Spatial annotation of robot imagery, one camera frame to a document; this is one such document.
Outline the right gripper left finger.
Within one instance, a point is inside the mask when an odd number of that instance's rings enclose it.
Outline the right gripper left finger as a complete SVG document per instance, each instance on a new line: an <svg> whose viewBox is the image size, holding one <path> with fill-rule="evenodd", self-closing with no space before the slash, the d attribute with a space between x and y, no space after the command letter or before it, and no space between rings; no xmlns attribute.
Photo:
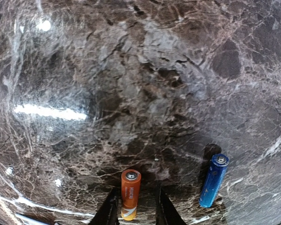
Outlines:
<svg viewBox="0 0 281 225"><path fill-rule="evenodd" d="M119 225L117 188L110 191L89 225Z"/></svg>

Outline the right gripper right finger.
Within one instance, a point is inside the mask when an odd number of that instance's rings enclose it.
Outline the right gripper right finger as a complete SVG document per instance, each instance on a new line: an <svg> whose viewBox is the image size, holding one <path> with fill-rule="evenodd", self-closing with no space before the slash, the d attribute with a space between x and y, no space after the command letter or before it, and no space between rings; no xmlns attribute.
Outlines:
<svg viewBox="0 0 281 225"><path fill-rule="evenodd" d="M160 185L156 189L155 203L156 225L186 225Z"/></svg>

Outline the orange AAA battery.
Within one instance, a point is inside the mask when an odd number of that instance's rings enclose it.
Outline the orange AAA battery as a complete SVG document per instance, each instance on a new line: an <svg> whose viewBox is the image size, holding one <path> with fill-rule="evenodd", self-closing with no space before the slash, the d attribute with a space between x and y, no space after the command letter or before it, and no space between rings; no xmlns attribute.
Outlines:
<svg viewBox="0 0 281 225"><path fill-rule="evenodd" d="M136 218L141 174L137 170L128 169L121 174L121 216L126 221Z"/></svg>

